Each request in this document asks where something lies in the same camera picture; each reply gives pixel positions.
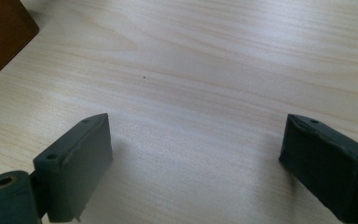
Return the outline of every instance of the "screw hole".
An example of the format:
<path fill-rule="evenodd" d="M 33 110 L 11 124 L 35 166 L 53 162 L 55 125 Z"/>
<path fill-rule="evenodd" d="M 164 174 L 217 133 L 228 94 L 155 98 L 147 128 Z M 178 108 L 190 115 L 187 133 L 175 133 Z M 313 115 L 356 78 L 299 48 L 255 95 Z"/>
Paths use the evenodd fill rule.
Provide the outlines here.
<path fill-rule="evenodd" d="M 16 176 L 5 176 L 0 179 L 0 189 L 10 186 L 16 181 Z"/>
<path fill-rule="evenodd" d="M 48 155 L 47 156 L 47 158 L 48 158 L 48 160 L 55 160 L 55 159 L 57 159 L 57 155 L 56 154 L 50 154 L 50 155 Z"/>

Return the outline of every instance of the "wooden table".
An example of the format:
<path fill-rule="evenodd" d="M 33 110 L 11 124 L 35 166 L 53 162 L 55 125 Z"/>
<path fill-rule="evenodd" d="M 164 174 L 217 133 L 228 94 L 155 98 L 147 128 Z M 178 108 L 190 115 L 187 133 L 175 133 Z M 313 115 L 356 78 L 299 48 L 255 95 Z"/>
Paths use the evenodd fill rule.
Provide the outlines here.
<path fill-rule="evenodd" d="M 84 224 L 339 223 L 278 157 L 288 113 L 358 141 L 358 1 L 22 3 L 41 32 L 0 72 L 0 174 L 107 112 Z"/>

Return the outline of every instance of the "cylindrical part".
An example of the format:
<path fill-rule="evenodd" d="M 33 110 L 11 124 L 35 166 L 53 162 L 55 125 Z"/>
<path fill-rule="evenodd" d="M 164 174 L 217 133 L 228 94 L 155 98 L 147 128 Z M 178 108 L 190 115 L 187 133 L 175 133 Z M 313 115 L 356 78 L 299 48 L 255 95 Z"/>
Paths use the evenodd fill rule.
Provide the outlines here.
<path fill-rule="evenodd" d="M 0 224 L 39 224 L 30 177 L 23 171 L 0 175 Z"/>

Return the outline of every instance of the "wood grain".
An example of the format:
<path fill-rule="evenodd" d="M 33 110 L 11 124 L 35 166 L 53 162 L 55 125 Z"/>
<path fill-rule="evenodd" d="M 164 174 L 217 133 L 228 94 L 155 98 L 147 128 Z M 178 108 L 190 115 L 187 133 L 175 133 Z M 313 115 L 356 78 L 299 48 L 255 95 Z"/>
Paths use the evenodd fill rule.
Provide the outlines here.
<path fill-rule="evenodd" d="M 0 0 L 0 70 L 39 28 L 19 0 Z"/>
<path fill-rule="evenodd" d="M 278 157 L 288 113 L 358 141 L 358 1 L 22 3 L 41 32 L 0 72 L 0 173 L 107 112 L 82 223 L 339 223 Z"/>

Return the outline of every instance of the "dark green plastic part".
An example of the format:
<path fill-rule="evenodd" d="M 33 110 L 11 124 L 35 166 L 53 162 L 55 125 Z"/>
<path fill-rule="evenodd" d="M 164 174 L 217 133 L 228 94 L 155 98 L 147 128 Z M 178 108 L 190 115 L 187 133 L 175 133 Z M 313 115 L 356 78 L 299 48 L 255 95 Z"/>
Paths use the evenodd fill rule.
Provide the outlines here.
<path fill-rule="evenodd" d="M 39 223 L 28 174 L 12 171 L 0 175 L 0 224 Z"/>
<path fill-rule="evenodd" d="M 279 160 L 334 215 L 358 223 L 358 143 L 318 120 L 288 115 Z"/>
<path fill-rule="evenodd" d="M 79 220 L 112 161 L 107 114 L 80 121 L 34 159 L 35 171 L 0 175 L 0 224 Z"/>

